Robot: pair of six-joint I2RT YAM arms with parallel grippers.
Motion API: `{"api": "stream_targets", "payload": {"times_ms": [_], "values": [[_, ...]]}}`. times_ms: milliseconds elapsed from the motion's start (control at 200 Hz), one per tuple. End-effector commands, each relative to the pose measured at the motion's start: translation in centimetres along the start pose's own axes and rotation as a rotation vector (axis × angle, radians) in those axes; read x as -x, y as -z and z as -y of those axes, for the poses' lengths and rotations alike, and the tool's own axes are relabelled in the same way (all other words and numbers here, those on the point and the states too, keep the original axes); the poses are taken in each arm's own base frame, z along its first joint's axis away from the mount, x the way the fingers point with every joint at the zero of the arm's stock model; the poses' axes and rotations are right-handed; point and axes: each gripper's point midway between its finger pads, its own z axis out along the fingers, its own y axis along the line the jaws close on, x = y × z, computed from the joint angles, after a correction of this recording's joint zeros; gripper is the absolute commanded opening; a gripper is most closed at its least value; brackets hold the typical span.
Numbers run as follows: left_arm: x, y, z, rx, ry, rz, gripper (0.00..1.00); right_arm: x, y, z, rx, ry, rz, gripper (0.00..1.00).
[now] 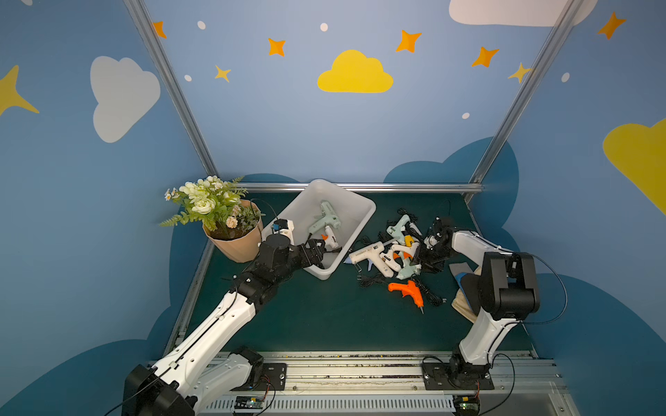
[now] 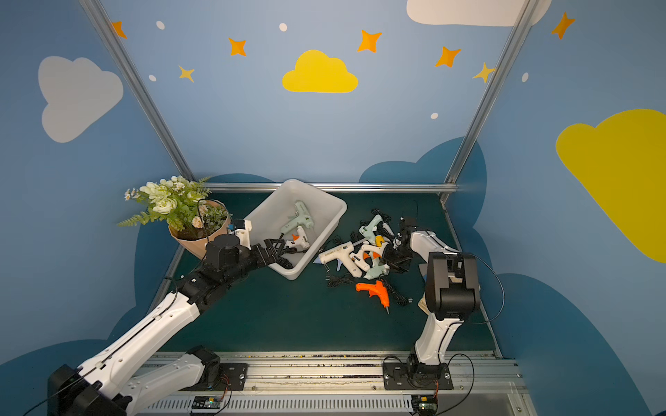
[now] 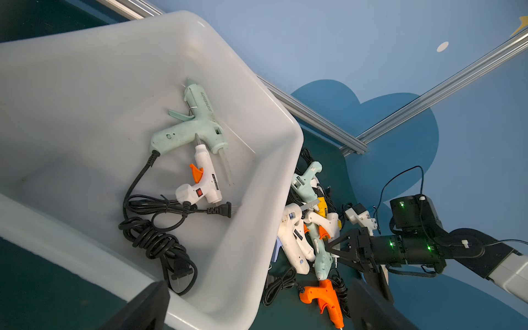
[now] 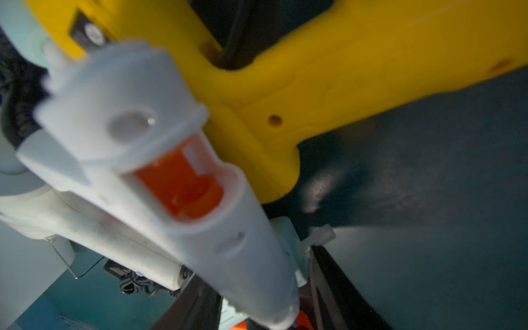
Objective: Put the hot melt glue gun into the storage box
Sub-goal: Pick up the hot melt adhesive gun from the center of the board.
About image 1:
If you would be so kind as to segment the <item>small mint glue gun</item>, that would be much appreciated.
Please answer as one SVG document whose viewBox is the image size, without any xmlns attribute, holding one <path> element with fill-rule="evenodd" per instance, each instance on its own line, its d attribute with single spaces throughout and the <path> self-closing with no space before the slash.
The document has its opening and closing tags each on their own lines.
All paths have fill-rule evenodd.
<svg viewBox="0 0 666 416">
<path fill-rule="evenodd" d="M 406 258 L 403 260 L 402 268 L 397 272 L 396 278 L 399 280 L 405 280 L 420 274 L 421 265 L 418 265 L 418 263 L 412 263 L 409 258 Z"/>
</svg>

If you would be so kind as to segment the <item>large mint green glue gun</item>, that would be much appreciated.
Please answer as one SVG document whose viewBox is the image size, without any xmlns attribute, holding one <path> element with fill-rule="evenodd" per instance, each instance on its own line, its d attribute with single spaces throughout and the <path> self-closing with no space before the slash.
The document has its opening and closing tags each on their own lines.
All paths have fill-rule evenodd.
<svg viewBox="0 0 666 416">
<path fill-rule="evenodd" d="M 327 200 L 322 200 L 321 204 L 321 211 L 322 215 L 317 219 L 317 221 L 308 227 L 308 232 L 310 234 L 314 234 L 315 232 L 318 232 L 326 225 L 330 225 L 333 229 L 339 229 L 340 226 L 342 225 L 341 219 L 338 217 L 336 214 L 332 204 L 327 201 Z"/>
</svg>

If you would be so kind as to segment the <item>white glue gun orange trigger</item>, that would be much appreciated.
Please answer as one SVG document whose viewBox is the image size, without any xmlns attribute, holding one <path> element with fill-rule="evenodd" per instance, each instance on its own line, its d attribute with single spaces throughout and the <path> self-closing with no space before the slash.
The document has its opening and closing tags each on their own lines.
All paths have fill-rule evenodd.
<svg viewBox="0 0 666 416">
<path fill-rule="evenodd" d="M 411 246 L 406 246 L 402 244 L 392 244 L 387 252 L 380 254 L 381 260 L 385 263 L 390 270 L 393 272 L 400 272 L 403 268 L 401 263 L 398 263 L 398 260 L 412 260 L 419 249 L 418 243 L 413 243 Z"/>
</svg>

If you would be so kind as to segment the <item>small white orange-trigger glue gun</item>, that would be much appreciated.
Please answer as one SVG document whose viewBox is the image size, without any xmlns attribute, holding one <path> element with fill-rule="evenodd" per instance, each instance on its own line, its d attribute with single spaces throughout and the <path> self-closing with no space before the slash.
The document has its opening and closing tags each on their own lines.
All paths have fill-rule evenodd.
<svg viewBox="0 0 666 416">
<path fill-rule="evenodd" d="M 326 251 L 335 252 L 340 249 L 340 244 L 336 239 L 335 232 L 330 225 L 326 225 L 321 234 L 322 239 L 324 239 Z"/>
</svg>

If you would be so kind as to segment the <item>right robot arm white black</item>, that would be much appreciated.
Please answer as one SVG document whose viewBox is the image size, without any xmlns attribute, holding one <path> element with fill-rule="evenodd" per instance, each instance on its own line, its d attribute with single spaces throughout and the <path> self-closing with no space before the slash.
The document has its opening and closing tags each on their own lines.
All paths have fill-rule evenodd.
<svg viewBox="0 0 666 416">
<path fill-rule="evenodd" d="M 455 251 L 480 267 L 480 275 L 461 274 L 459 286 L 476 321 L 452 353 L 446 374 L 457 389 L 470 389 L 487 377 L 495 352 L 511 329 L 539 310 L 534 258 L 459 231 L 437 218 L 424 242 L 439 255 Z"/>
</svg>

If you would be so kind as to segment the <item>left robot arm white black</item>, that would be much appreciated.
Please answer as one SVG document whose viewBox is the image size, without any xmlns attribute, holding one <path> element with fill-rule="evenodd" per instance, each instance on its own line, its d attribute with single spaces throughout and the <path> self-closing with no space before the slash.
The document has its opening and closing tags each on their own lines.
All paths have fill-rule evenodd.
<svg viewBox="0 0 666 416">
<path fill-rule="evenodd" d="M 256 383 L 264 359 L 238 348 L 216 367 L 213 358 L 277 294 L 295 271 L 320 265 L 322 239 L 294 245 L 272 234 L 258 246 L 258 256 L 239 275 L 214 311 L 180 345 L 151 367 L 137 366 L 124 383 L 123 415 L 197 415 L 223 395 Z"/>
</svg>

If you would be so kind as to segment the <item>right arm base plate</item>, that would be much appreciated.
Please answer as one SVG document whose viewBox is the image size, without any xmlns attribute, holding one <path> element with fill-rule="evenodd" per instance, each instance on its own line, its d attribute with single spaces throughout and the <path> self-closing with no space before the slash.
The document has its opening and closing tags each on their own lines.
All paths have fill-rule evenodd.
<svg viewBox="0 0 666 416">
<path fill-rule="evenodd" d="M 426 390 L 494 390 L 489 365 L 423 362 L 421 372 Z"/>
</svg>

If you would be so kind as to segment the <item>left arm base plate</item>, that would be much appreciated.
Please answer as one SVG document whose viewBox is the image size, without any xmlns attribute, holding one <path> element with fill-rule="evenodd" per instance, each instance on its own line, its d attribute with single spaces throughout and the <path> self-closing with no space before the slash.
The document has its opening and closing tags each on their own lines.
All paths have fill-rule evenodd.
<svg viewBox="0 0 666 416">
<path fill-rule="evenodd" d="M 287 369 L 286 363 L 265 363 L 253 367 L 247 382 L 234 388 L 233 391 L 265 391 L 267 387 L 271 390 L 284 391 Z"/>
</svg>

